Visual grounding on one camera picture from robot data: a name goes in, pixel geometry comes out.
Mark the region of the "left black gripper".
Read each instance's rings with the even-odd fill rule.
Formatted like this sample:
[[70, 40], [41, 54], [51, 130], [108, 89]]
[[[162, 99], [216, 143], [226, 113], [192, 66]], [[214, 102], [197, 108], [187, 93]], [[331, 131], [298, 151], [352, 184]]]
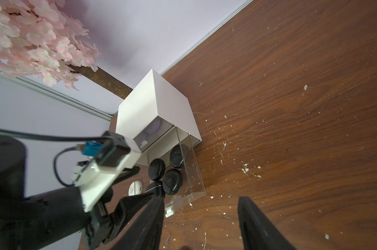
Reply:
[[[139, 171], [139, 166], [125, 168], [112, 184], [123, 182], [137, 175]], [[159, 226], [159, 204], [153, 202], [153, 200], [159, 199], [159, 196], [155, 193], [124, 197], [110, 213], [106, 205], [111, 201], [112, 196], [113, 189], [109, 188], [89, 212], [89, 222], [82, 231], [86, 250], [95, 250], [101, 244], [105, 245], [114, 240], [145, 205], [149, 206], [149, 212], [145, 212], [145, 214], [149, 215], [150, 212], [155, 212], [151, 219], [154, 221], [153, 225]]]

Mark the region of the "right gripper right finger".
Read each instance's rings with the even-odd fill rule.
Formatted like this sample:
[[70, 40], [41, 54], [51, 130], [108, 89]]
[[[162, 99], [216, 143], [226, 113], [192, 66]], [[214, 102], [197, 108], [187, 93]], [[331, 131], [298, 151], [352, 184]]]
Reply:
[[246, 250], [294, 250], [261, 209], [247, 196], [238, 201], [241, 237]]

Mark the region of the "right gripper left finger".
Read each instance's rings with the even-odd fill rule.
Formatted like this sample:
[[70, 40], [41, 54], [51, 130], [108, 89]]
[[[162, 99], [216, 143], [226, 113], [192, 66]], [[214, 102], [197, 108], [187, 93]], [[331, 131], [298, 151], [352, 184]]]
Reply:
[[159, 226], [153, 225], [151, 217], [155, 212], [150, 212], [149, 206], [145, 205], [137, 212], [139, 216], [129, 224], [129, 228], [123, 236], [112, 246], [113, 250], [157, 250], [159, 249], [164, 219], [163, 198], [153, 200], [159, 204]]

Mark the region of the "white round earphone case top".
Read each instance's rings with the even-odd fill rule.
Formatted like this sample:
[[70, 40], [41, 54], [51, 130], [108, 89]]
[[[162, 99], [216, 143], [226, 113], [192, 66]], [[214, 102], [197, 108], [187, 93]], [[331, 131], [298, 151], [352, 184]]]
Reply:
[[134, 181], [131, 183], [129, 190], [128, 190], [128, 196], [136, 196], [143, 193], [143, 184], [141, 181]]

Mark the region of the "black earphone case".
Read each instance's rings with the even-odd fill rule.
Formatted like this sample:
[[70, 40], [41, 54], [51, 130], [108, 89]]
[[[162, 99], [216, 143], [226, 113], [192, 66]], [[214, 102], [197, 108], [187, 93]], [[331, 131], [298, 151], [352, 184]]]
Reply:
[[175, 169], [182, 169], [187, 161], [189, 148], [184, 144], [175, 145], [170, 152], [170, 164]]
[[177, 169], [169, 169], [163, 176], [162, 188], [167, 195], [176, 195], [183, 185], [183, 176]]
[[165, 198], [165, 191], [163, 189], [162, 181], [152, 182], [146, 189], [145, 193], [154, 194], [157, 197]]
[[165, 173], [165, 162], [156, 158], [151, 161], [148, 168], [148, 176], [152, 181], [159, 181]]

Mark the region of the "clear drawer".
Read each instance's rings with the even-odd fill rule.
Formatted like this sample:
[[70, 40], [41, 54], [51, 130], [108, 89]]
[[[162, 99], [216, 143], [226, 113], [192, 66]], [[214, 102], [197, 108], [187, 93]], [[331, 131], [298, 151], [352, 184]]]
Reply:
[[148, 167], [152, 160], [160, 158], [165, 162], [165, 173], [169, 169], [175, 169], [170, 164], [170, 152], [175, 145], [184, 144], [189, 148], [188, 158], [185, 166], [179, 169], [183, 176], [183, 185], [176, 195], [165, 194], [165, 216], [171, 217], [177, 213], [178, 209], [203, 197], [206, 194], [204, 182], [197, 163], [194, 146], [198, 140], [191, 134], [178, 127], [172, 127], [158, 140], [155, 141], [143, 154], [141, 164]]

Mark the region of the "purple earphone case top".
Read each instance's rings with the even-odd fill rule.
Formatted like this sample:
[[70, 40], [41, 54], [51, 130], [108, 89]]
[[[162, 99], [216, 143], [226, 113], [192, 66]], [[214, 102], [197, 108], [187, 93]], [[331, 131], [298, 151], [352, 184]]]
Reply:
[[145, 129], [145, 132], [147, 134], [154, 134], [156, 133], [159, 128], [160, 128], [160, 125], [162, 123], [162, 119], [157, 117], [156, 119], [154, 119], [148, 126], [147, 128]]

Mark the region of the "white three-drawer cabinet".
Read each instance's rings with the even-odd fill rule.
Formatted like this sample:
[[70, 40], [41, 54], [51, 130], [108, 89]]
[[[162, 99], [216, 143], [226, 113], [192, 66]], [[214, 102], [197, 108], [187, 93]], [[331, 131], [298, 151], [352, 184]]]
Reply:
[[[145, 129], [157, 117], [162, 119], [159, 130], [147, 134]], [[190, 103], [159, 73], [150, 70], [119, 105], [116, 133], [134, 140], [142, 154], [172, 127], [178, 127], [202, 141]]]

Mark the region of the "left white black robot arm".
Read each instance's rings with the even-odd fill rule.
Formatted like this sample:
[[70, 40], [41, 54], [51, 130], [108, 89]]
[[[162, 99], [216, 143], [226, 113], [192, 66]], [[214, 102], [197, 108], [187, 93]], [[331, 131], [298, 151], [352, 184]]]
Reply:
[[72, 138], [72, 151], [90, 143], [99, 149], [71, 184], [26, 197], [27, 150], [22, 139], [65, 142], [66, 137], [0, 131], [0, 250], [39, 250], [81, 231], [89, 250], [114, 242], [115, 250], [156, 250], [163, 226], [159, 193], [122, 198], [110, 213], [113, 185], [139, 172], [135, 142], [106, 131], [96, 138]]

